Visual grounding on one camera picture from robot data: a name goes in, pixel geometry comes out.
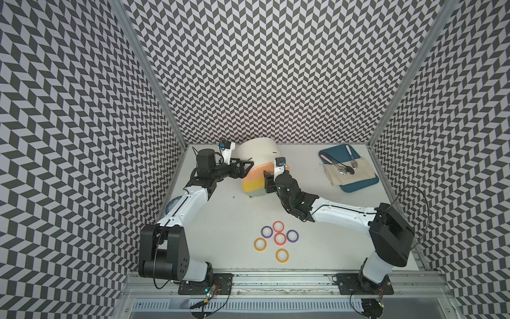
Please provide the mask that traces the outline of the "yellow tape roll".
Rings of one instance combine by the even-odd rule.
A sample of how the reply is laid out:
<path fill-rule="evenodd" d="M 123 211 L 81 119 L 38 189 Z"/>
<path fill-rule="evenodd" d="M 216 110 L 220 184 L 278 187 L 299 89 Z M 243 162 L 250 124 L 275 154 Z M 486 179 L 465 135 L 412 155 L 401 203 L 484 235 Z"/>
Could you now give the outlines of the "yellow tape roll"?
<path fill-rule="evenodd" d="M 290 254 L 286 249 L 279 249 L 276 251 L 276 260 L 279 263 L 287 263 L 290 258 Z"/>
<path fill-rule="evenodd" d="M 267 242 L 264 238 L 260 237 L 254 241 L 254 248 L 258 252 L 262 252 L 267 248 Z"/>

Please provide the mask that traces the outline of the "white round drawer cabinet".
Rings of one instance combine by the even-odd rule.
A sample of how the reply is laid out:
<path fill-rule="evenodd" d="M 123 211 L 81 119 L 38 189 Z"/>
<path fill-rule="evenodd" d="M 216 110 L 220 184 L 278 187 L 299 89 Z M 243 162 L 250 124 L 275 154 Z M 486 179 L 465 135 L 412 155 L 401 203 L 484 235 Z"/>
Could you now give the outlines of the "white round drawer cabinet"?
<path fill-rule="evenodd" d="M 277 143 L 271 138 L 255 138 L 249 140 L 235 149 L 235 156 L 241 160 L 251 160 L 254 162 L 252 167 L 263 163 L 273 162 L 277 157 L 283 157 Z"/>

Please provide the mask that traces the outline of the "orange top drawer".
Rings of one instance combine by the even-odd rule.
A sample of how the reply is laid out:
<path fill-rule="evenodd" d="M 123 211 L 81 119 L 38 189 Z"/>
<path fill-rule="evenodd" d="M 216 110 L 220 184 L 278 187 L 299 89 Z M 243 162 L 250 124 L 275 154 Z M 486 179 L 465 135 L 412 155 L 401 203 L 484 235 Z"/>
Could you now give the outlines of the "orange top drawer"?
<path fill-rule="evenodd" d="M 257 179 L 263 179 L 264 178 L 264 172 L 268 171 L 270 175 L 274 175 L 274 163 L 268 162 L 263 163 L 259 166 L 252 167 L 248 174 L 244 177 L 244 182 L 251 182 Z"/>

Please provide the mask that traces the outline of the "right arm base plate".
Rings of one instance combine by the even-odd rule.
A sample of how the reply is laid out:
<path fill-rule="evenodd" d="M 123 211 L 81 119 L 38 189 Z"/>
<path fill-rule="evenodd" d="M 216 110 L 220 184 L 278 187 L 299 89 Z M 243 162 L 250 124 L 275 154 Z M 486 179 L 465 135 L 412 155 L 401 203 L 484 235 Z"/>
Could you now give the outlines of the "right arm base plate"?
<path fill-rule="evenodd" d="M 337 273 L 333 277 L 341 295 L 394 295 L 389 275 L 386 275 L 381 283 L 374 283 L 362 274 L 354 272 Z"/>

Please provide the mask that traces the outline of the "purple tape roll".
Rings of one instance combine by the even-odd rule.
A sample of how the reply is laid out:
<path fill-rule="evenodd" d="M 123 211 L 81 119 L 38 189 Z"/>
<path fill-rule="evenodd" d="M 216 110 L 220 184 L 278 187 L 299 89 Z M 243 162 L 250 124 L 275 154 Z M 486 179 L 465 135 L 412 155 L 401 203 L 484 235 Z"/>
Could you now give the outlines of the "purple tape roll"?
<path fill-rule="evenodd" d="M 270 226 L 264 226 L 261 229 L 261 235 L 264 239 L 270 239 L 274 234 L 274 230 Z"/>
<path fill-rule="evenodd" d="M 287 232 L 286 237 L 287 237 L 287 241 L 290 243 L 297 243 L 300 238 L 299 233 L 293 229 L 291 229 Z"/>

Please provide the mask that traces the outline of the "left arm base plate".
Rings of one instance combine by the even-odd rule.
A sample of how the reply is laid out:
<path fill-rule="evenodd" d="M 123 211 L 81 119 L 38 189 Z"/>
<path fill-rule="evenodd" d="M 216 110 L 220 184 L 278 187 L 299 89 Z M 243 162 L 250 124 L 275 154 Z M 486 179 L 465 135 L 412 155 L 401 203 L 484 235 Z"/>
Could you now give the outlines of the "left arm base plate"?
<path fill-rule="evenodd" d="M 184 281 L 179 284 L 178 295 L 205 296 L 214 285 L 220 295 L 230 295 L 233 277 L 232 273 L 217 273 L 203 282 Z"/>

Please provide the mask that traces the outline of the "yellow drawer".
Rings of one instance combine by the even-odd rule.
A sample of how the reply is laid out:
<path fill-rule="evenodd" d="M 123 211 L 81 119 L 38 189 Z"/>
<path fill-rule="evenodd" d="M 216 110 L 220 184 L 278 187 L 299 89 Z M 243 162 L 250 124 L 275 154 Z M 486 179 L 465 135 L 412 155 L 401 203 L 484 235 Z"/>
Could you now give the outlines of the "yellow drawer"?
<path fill-rule="evenodd" d="M 266 182 L 262 177 L 245 177 L 242 181 L 242 188 L 246 195 L 250 197 L 260 197 L 266 195 Z"/>

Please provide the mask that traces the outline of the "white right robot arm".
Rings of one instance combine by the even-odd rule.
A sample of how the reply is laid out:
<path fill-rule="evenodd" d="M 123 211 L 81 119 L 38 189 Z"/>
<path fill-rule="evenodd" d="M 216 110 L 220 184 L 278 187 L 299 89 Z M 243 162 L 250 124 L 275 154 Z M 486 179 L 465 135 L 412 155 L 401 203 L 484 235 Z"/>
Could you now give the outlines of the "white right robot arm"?
<path fill-rule="evenodd" d="M 264 189 L 268 194 L 275 193 L 284 210 L 302 222 L 329 223 L 370 237 L 373 252 L 358 274 L 360 287 L 379 288 L 393 268 L 407 265 L 415 230 L 391 204 L 355 207 L 332 202 L 302 191 L 288 171 L 265 171 Z"/>

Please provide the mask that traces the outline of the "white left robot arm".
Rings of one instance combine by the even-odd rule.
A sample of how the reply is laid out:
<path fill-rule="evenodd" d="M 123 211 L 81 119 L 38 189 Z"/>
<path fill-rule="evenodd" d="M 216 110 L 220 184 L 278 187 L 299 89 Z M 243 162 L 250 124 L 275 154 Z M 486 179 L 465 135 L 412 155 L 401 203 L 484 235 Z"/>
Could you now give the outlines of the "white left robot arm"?
<path fill-rule="evenodd" d="M 245 178 L 252 160 L 231 158 L 231 151 L 199 150 L 183 195 L 162 219 L 141 230 L 139 276 L 153 280 L 211 283 L 212 264 L 191 258 L 185 228 L 226 178 Z"/>

